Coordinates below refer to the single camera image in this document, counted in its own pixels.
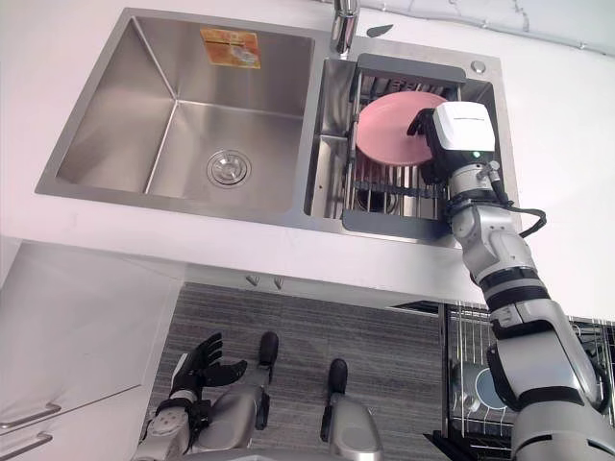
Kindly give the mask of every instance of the double sink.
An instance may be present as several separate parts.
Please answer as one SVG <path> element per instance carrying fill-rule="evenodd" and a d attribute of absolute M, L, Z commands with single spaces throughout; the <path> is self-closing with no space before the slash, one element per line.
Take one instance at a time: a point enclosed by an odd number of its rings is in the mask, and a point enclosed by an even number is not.
<path fill-rule="evenodd" d="M 212 63 L 204 30 L 256 35 L 258 65 Z M 359 36 L 340 59 L 330 38 L 323 31 L 125 10 L 37 193 L 361 233 L 343 227 L 340 209 L 355 62 L 370 53 L 463 69 L 468 79 L 460 96 L 490 111 L 504 184 L 516 198 L 497 59 Z M 480 73 L 473 70 L 477 62 Z"/>

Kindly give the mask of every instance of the faucet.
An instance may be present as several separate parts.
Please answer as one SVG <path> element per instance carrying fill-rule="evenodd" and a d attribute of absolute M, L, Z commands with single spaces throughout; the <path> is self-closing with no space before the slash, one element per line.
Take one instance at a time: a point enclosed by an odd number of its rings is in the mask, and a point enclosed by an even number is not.
<path fill-rule="evenodd" d="M 335 17 L 331 31 L 331 49 L 339 55 L 350 50 L 355 31 L 357 30 L 358 0 L 333 0 Z"/>

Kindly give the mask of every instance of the black cable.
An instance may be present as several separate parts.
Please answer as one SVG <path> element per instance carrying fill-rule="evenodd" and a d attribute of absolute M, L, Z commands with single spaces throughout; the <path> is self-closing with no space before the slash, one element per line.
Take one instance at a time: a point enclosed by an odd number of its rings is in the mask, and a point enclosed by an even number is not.
<path fill-rule="evenodd" d="M 608 379 L 608 375 L 603 367 L 601 367 L 596 360 L 593 358 L 589 358 L 589 361 L 592 363 L 592 367 L 594 367 L 594 371 L 596 375 L 598 375 L 603 381 L 603 400 L 600 402 L 598 406 L 595 406 L 596 411 L 598 411 L 601 415 L 606 413 L 609 405 L 611 404 L 611 394 L 613 392 L 611 381 Z"/>
<path fill-rule="evenodd" d="M 514 211 L 515 213 L 525 213 L 538 216 L 538 220 L 529 229 L 519 232 L 519 235 L 521 235 L 523 238 L 526 238 L 528 235 L 532 235 L 536 231 L 539 231 L 542 227 L 545 226 L 545 224 L 547 224 L 547 213 L 545 213 L 542 209 L 518 208 L 517 206 L 513 206 L 512 202 L 504 204 L 504 208 L 509 211 Z"/>

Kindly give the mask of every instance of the dishwasher rack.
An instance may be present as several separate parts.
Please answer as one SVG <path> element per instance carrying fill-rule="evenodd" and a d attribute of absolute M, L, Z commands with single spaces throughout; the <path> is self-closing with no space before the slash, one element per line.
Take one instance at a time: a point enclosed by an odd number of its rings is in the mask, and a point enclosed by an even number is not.
<path fill-rule="evenodd" d="M 351 231 L 435 240 L 450 233 L 444 219 L 446 184 L 425 184 L 420 166 L 376 163 L 357 149 L 360 112 L 399 91 L 426 91 L 461 99 L 465 72 L 457 67 L 375 55 L 360 55 L 350 91 L 352 120 L 344 172 L 342 223 Z"/>
<path fill-rule="evenodd" d="M 485 351 L 495 343 L 484 305 L 442 306 L 440 311 L 443 346 L 443 425 L 450 440 L 463 439 L 481 460 L 510 459 L 510 436 L 516 413 L 505 407 L 494 410 L 481 404 L 468 407 L 463 365 L 487 367 Z M 611 384 L 615 375 L 615 323 L 569 318 L 585 350 L 606 371 Z M 461 389 L 452 384 L 454 369 L 461 370 Z M 602 380 L 598 383 L 603 397 Z M 615 426 L 615 395 L 604 415 Z"/>

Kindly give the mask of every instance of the white countertop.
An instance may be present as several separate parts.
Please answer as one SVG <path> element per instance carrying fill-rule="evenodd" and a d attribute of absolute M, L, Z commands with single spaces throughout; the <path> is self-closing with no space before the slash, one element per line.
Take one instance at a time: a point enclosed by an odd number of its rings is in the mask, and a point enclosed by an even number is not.
<path fill-rule="evenodd" d="M 0 7 L 0 233 L 133 255 L 421 293 L 447 299 L 460 255 L 420 245 L 36 195 L 62 127 L 124 7 L 194 12 L 327 30 L 332 6 L 308 0 L 14 0 Z M 358 32 L 497 56 L 520 202 L 549 225 L 529 238 L 551 295 L 570 315 L 615 319 L 615 60 L 479 29 L 363 10 Z M 464 299 L 481 302 L 468 281 Z"/>

